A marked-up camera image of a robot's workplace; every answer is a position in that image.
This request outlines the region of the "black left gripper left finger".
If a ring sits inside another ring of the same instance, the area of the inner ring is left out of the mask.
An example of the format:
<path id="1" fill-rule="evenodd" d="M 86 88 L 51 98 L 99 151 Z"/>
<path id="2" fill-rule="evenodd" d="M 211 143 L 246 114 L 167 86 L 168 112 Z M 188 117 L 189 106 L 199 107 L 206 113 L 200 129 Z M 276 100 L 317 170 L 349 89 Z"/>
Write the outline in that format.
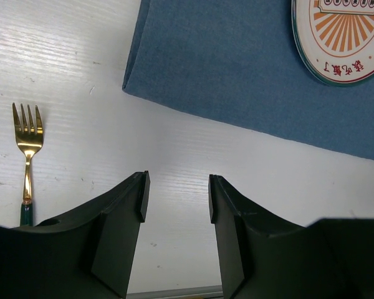
<path id="1" fill-rule="evenodd" d="M 149 190 L 137 172 L 37 226 L 0 226 L 0 298 L 125 298 Z"/>

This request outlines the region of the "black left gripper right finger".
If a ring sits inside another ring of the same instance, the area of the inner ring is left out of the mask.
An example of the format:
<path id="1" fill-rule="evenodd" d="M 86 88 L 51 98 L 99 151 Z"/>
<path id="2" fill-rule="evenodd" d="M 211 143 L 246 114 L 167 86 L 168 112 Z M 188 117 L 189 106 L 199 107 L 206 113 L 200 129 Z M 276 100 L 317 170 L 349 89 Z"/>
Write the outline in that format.
<path id="1" fill-rule="evenodd" d="M 209 177 L 224 298 L 374 298 L 374 219 L 307 227 Z"/>

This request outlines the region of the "gold fork green handle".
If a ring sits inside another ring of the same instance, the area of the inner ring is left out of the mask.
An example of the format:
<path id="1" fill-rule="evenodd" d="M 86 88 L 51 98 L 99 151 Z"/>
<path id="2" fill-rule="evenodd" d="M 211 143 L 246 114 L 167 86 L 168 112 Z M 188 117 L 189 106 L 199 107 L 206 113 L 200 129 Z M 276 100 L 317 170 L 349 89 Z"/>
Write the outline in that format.
<path id="1" fill-rule="evenodd" d="M 12 104 L 14 121 L 14 132 L 17 147 L 24 154 L 25 173 L 24 187 L 22 192 L 22 204 L 20 213 L 20 226 L 34 225 L 34 206 L 32 200 L 32 176 L 31 161 L 44 144 L 44 127 L 38 106 L 35 106 L 35 120 L 32 117 L 30 105 L 27 105 L 28 120 L 23 104 L 21 104 L 21 115 L 17 112 L 16 104 Z"/>

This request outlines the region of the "blue cloth placemat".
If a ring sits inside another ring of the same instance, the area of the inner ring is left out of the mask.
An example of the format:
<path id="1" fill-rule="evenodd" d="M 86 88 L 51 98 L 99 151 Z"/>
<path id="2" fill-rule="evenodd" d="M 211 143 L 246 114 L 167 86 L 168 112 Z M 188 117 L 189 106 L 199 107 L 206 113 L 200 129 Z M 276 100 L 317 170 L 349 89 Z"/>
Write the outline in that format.
<path id="1" fill-rule="evenodd" d="M 192 115 L 374 160 L 374 77 L 304 65 L 290 1 L 142 1 L 123 91 Z"/>

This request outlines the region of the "white plate orange sunburst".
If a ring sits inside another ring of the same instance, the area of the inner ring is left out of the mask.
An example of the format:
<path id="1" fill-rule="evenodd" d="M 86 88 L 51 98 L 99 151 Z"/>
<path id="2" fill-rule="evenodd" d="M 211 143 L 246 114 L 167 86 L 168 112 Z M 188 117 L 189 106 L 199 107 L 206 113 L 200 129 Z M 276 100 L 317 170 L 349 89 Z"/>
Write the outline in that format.
<path id="1" fill-rule="evenodd" d="M 374 77 L 374 0 L 292 1 L 295 45 L 309 72 L 333 86 Z"/>

